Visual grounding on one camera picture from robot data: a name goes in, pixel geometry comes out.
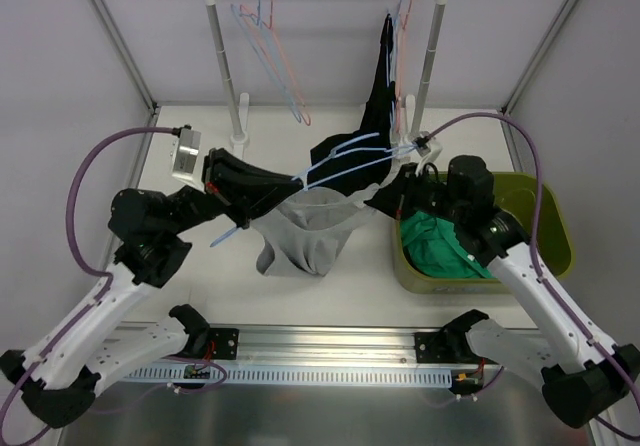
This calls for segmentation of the white clothes rack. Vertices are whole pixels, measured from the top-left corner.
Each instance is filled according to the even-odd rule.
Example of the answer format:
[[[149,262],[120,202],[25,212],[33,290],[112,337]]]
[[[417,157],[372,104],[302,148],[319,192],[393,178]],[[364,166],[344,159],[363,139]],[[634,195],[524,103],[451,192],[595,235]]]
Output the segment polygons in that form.
[[[402,105],[402,113],[405,114],[407,121],[406,134],[403,137],[403,141],[393,144],[392,148],[414,145],[413,140],[419,136],[447,2],[448,0],[435,0],[418,92],[413,102],[407,101]],[[246,122],[241,118],[240,113],[248,108],[248,101],[244,96],[235,94],[217,11],[217,0],[204,0],[204,3],[213,37],[214,51],[223,84],[225,101],[232,123],[232,149],[235,153],[242,155],[249,136],[246,132]],[[297,80],[294,78],[292,69],[275,32],[273,15],[263,15],[261,5],[257,6],[255,12],[245,10],[242,6],[232,6],[231,9],[234,18],[248,38],[250,46],[265,67],[269,78],[274,82],[278,91],[282,93],[285,104],[289,106],[294,118],[299,123],[309,126],[311,119],[306,112],[306,103],[298,91]]]

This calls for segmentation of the pink hanger far right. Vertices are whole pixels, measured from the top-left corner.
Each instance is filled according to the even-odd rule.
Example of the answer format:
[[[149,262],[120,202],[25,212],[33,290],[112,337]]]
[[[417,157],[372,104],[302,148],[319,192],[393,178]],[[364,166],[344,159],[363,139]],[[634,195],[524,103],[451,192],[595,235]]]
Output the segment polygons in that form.
[[[406,43],[408,23],[412,11],[413,0],[404,0],[401,9],[401,19],[398,27],[398,59],[397,59],[397,76],[396,76],[396,97],[397,97],[397,113],[396,113],[396,131],[400,135],[402,130],[402,105],[403,105],[403,80],[404,80],[404,60],[406,57]]]

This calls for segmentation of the black tank top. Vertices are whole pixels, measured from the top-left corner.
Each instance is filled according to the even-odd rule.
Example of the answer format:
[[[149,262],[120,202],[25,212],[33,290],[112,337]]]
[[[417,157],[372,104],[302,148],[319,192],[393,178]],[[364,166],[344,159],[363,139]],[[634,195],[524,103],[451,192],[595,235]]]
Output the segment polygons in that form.
[[[384,20],[374,81],[357,130],[327,137],[310,150],[307,188],[328,188],[346,197],[370,199],[391,170],[391,89],[386,83],[390,20]]]

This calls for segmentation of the olive green plastic basin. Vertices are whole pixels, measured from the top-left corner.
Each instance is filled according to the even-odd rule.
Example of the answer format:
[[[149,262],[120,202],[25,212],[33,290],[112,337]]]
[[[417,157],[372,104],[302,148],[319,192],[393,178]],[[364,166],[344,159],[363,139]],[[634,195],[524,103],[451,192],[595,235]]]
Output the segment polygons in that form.
[[[528,174],[496,172],[493,180],[495,204],[510,213],[528,233],[535,214],[537,181]],[[397,281],[415,294],[506,294],[496,279],[439,279],[417,271],[403,252],[400,222],[393,227],[393,267]],[[570,270],[573,250],[556,198],[543,188],[537,230],[537,246],[544,264],[558,277]]]

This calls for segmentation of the green tank top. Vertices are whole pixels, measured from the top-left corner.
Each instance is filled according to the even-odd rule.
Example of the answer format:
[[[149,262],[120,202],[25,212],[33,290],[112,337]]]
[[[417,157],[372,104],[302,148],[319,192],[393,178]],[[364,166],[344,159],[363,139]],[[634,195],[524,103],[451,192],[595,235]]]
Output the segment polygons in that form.
[[[400,222],[403,252],[422,274],[439,279],[493,279],[458,241],[454,225],[417,212]]]

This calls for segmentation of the aluminium mounting rail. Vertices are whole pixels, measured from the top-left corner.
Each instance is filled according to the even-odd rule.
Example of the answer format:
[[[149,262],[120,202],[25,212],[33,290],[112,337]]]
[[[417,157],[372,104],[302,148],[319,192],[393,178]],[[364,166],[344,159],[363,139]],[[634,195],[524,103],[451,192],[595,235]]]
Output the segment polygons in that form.
[[[427,339],[438,328],[332,327],[212,324],[213,337],[225,339],[224,350],[235,358],[219,364],[240,366],[320,366],[385,368],[412,367],[421,348],[415,338]]]

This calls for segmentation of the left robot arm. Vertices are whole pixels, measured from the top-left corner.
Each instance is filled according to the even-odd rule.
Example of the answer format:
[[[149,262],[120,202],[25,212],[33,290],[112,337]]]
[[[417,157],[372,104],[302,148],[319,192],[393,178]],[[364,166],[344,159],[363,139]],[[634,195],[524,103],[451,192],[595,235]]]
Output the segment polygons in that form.
[[[121,245],[112,263],[38,344],[2,354],[2,373],[47,427],[74,422],[113,383],[149,362],[209,355],[210,327],[189,305],[173,307],[159,323],[119,346],[104,341],[181,268],[192,248],[181,233],[219,216],[246,229],[304,186],[301,179],[254,167],[224,149],[205,156],[202,179],[202,188],[185,185],[170,195],[133,188],[117,193],[108,227]]]

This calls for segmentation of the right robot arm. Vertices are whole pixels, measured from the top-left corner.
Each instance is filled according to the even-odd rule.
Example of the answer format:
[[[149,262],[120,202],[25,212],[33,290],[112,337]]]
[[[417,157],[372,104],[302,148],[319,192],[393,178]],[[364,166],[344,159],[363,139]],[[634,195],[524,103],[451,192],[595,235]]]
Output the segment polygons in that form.
[[[572,428],[598,420],[627,395],[639,395],[638,348],[618,344],[575,303],[541,259],[537,233],[526,232],[497,205],[494,176],[481,158],[455,157],[445,179],[405,164],[367,203],[396,220],[424,212],[451,222],[463,249],[507,287],[549,346],[543,352],[482,319],[447,337],[454,360],[480,356],[510,369]]]

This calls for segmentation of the grey tank top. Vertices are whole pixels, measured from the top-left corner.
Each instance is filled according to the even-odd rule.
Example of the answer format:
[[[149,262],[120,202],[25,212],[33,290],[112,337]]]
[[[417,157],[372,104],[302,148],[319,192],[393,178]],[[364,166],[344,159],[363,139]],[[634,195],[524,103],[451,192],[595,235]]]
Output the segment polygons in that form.
[[[256,259],[263,276],[326,276],[353,231],[376,215],[366,204],[390,183],[391,159],[334,173],[310,175],[310,184],[252,222],[264,246]]]

